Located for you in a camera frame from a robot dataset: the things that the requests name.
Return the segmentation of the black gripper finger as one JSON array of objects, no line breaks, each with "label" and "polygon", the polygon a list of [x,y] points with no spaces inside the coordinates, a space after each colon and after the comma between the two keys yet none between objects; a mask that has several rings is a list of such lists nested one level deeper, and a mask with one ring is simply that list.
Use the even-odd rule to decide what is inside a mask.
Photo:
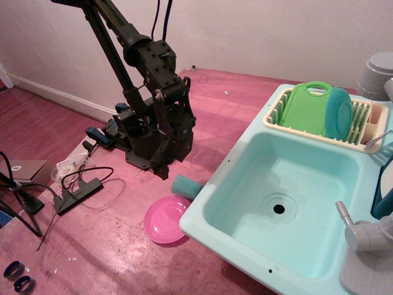
[{"label": "black gripper finger", "polygon": [[150,171],[162,180],[168,179],[169,168],[166,157],[168,147],[169,140],[165,140],[149,160]]}]

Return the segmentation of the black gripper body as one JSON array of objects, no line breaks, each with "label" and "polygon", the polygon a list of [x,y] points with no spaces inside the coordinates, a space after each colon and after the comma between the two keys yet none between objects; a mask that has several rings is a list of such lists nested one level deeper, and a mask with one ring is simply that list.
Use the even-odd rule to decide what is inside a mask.
[{"label": "black gripper body", "polygon": [[181,162],[192,150],[196,123],[189,100],[191,79],[187,76],[165,78],[161,87],[152,78],[146,78],[144,85],[152,93],[144,158],[149,161],[160,145],[169,140],[168,163]]}]

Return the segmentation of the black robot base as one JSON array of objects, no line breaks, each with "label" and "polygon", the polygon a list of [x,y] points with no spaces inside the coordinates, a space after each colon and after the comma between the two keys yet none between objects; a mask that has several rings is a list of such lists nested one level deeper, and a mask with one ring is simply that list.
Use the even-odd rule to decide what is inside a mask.
[{"label": "black robot base", "polygon": [[150,170],[150,163],[144,158],[144,147],[147,142],[149,125],[149,103],[141,97],[128,97],[125,103],[115,106],[116,114],[103,128],[104,135],[110,138],[115,147],[126,153],[126,161],[143,170]]}]

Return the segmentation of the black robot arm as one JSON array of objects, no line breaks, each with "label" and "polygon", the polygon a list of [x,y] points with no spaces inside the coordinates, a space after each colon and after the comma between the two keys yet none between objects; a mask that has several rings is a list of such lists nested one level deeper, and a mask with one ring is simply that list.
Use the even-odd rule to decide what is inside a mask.
[{"label": "black robot arm", "polygon": [[169,165],[192,150],[189,77],[176,74],[176,54],[164,40],[142,35],[112,1],[61,1],[82,9],[123,88],[125,104],[99,132],[103,144],[125,152],[126,161],[162,180]]}]

